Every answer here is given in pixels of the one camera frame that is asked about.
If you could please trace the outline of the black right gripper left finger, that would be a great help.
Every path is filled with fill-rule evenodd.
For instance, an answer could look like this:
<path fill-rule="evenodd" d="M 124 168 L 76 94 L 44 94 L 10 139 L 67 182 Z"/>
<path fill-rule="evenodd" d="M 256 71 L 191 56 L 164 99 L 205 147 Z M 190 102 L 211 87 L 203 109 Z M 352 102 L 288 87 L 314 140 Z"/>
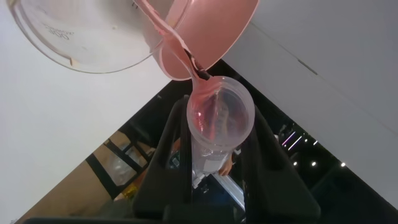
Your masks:
<path fill-rule="evenodd" d="M 188 96 L 178 100 L 169 115 L 146 176 L 134 196 L 136 218 L 187 220 L 192 204 L 192 144 L 187 124 Z M 180 140 L 179 167 L 168 167 L 175 141 Z"/>

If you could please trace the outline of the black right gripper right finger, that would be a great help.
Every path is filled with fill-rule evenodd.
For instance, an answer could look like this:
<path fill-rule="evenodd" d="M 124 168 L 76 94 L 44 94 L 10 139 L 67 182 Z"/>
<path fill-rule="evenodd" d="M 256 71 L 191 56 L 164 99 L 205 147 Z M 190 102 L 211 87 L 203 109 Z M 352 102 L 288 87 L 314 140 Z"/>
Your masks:
<path fill-rule="evenodd" d="M 321 209 L 261 112 L 241 145 L 248 223 L 316 223 Z"/>

